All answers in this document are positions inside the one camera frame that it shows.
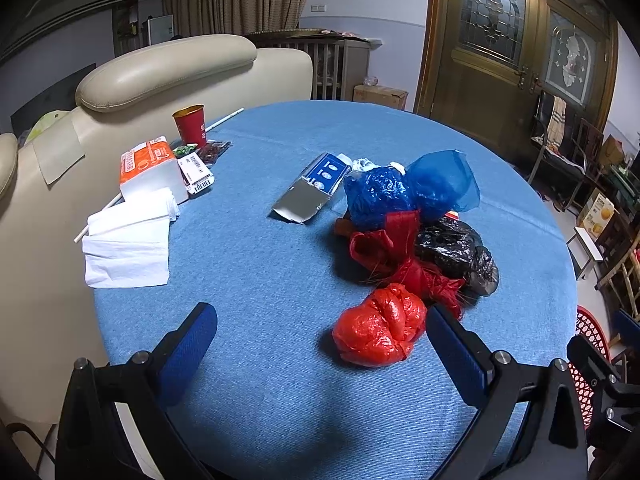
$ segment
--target red paper cup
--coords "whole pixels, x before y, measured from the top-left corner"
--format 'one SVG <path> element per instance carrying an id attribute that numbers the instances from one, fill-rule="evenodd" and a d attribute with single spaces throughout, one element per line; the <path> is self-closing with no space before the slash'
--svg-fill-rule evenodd
<path id="1" fill-rule="evenodd" d="M 174 120 L 182 142 L 197 144 L 198 148 L 207 143 L 207 134 L 204 132 L 204 105 L 194 105 L 178 110 L 174 114 Z"/>

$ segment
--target cardboard box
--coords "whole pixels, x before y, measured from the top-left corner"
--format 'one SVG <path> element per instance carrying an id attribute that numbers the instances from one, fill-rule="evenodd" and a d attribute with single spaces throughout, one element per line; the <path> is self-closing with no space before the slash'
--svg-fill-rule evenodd
<path id="1" fill-rule="evenodd" d="M 187 200 L 178 160 L 165 137 L 148 140 L 120 157 L 120 192 L 124 200 L 168 187 L 179 204 Z"/>
<path id="2" fill-rule="evenodd" d="M 617 166 L 624 160 L 625 152 L 622 151 L 622 142 L 612 136 L 607 137 L 598 155 L 598 164 L 602 166 L 602 172 L 607 173 L 609 166 Z"/>
<path id="3" fill-rule="evenodd" d="M 576 223 L 578 227 L 583 227 L 589 233 L 593 241 L 596 241 L 615 211 L 613 202 L 595 189 L 580 211 Z"/>
<path id="4" fill-rule="evenodd" d="M 331 153 L 309 164 L 272 209 L 283 218 L 302 224 L 329 202 L 351 166 Z"/>
<path id="5" fill-rule="evenodd" d="M 353 88 L 353 100 L 357 103 L 373 103 L 404 110 L 408 93 L 406 90 L 386 86 L 357 85 Z"/>

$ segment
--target red mesh bag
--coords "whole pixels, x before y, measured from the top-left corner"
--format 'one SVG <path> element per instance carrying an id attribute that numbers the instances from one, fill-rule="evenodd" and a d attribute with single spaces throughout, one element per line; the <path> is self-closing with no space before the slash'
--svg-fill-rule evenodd
<path id="1" fill-rule="evenodd" d="M 448 307 L 462 318 L 458 291 L 465 280 L 450 280 L 431 263 L 415 257 L 415 237 L 420 228 L 417 211 L 387 213 L 380 231 L 351 234 L 351 257 L 380 278 L 380 283 L 402 283 L 406 290 L 425 301 Z"/>
<path id="2" fill-rule="evenodd" d="M 338 318 L 332 335 L 340 357 L 361 366 L 404 361 L 424 333 L 427 309 L 403 285 L 378 288 Z"/>

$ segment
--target blue plastic bag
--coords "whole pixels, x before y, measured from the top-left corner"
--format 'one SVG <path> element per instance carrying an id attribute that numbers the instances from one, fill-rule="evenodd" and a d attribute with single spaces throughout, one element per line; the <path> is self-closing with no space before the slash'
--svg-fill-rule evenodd
<path id="1" fill-rule="evenodd" d="M 480 204 L 476 178 L 465 154 L 458 150 L 421 156 L 406 169 L 405 180 L 423 222 L 435 221 L 447 211 L 469 211 Z"/>
<path id="2" fill-rule="evenodd" d="M 344 190 L 351 221 L 360 231 L 384 229 L 385 215 L 391 211 L 416 209 L 404 176 L 396 168 L 387 166 L 348 174 Z"/>

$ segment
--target sofa headrest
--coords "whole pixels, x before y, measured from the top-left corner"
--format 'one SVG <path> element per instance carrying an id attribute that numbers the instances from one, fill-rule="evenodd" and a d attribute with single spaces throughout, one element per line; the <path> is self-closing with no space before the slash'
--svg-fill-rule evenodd
<path id="1" fill-rule="evenodd" d="M 251 64 L 257 50 L 242 36 L 212 34 L 167 41 L 99 66 L 76 89 L 76 104 L 95 112 L 122 110 L 194 79 Z"/>
<path id="2" fill-rule="evenodd" d="M 0 135 L 0 198 L 9 187 L 18 165 L 18 139 L 14 134 Z"/>

